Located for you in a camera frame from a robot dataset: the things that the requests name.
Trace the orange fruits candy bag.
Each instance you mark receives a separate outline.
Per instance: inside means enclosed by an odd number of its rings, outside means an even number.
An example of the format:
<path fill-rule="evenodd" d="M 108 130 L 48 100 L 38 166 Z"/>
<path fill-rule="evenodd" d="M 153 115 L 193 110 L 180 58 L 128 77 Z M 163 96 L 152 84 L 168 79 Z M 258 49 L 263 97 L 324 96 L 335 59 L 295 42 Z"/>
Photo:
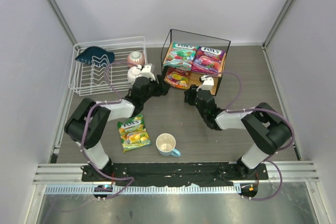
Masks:
<path fill-rule="evenodd" d="M 181 69 L 169 67 L 164 78 L 164 81 L 172 87 L 178 89 L 187 89 L 190 73 Z"/>

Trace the purple berries candy bag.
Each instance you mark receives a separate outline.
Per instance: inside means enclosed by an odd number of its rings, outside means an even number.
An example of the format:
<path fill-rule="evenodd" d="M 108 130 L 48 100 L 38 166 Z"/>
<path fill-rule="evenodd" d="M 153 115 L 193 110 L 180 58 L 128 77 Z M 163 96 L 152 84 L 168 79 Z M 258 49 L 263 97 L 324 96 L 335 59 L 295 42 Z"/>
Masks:
<path fill-rule="evenodd" d="M 225 51 L 199 46 L 194 58 L 191 71 L 215 74 L 221 72 Z"/>

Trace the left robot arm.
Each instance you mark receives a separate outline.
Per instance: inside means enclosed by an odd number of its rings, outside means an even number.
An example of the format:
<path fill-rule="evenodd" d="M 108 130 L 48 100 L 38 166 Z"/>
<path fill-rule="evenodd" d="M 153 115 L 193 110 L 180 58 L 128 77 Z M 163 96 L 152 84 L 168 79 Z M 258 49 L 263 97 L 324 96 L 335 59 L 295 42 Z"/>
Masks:
<path fill-rule="evenodd" d="M 167 95 L 169 89 L 170 85 L 159 74 L 154 80 L 136 78 L 127 95 L 118 101 L 99 102 L 84 98 L 66 122 L 64 132 L 79 145 L 88 166 L 99 177 L 112 179 L 113 162 L 100 141 L 107 122 L 137 116 L 150 98 Z"/>

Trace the teal mint candy bag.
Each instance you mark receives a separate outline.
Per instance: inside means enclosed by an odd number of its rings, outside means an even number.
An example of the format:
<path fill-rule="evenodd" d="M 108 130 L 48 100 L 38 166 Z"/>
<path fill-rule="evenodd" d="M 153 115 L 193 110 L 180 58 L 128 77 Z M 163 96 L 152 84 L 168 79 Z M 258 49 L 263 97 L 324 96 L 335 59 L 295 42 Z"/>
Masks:
<path fill-rule="evenodd" d="M 198 47 L 172 42 L 163 61 L 163 66 L 191 71 Z"/>

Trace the light blue mug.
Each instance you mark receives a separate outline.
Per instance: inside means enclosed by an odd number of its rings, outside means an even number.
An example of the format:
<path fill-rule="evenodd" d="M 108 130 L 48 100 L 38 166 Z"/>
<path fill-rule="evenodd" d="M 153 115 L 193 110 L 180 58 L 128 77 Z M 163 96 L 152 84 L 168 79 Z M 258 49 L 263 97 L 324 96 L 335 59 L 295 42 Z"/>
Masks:
<path fill-rule="evenodd" d="M 156 148 L 163 156 L 180 157 L 181 152 L 176 147 L 176 139 L 169 133 L 162 133 L 156 139 Z"/>

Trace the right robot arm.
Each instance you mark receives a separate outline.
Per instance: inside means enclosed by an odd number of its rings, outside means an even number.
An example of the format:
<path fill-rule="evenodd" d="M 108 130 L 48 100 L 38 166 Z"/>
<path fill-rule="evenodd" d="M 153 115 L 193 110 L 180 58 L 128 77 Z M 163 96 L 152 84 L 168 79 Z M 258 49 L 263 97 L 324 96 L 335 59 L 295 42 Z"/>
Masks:
<path fill-rule="evenodd" d="M 211 130 L 242 129 L 252 138 L 252 146 L 235 164 L 219 167 L 222 178 L 253 177 L 262 162 L 289 147 L 287 141 L 293 142 L 295 134 L 291 124 L 268 103 L 236 111 L 221 109 L 210 91 L 195 85 L 184 91 L 184 102 L 197 108 Z"/>

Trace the green spring tea candy bag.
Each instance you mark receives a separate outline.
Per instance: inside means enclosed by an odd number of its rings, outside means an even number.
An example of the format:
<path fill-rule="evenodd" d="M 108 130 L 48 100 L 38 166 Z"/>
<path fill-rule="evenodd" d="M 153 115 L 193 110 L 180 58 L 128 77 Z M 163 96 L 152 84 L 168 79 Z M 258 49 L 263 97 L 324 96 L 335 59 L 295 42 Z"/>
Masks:
<path fill-rule="evenodd" d="M 124 153 L 152 144 L 142 114 L 125 122 L 118 122 L 117 126 Z"/>

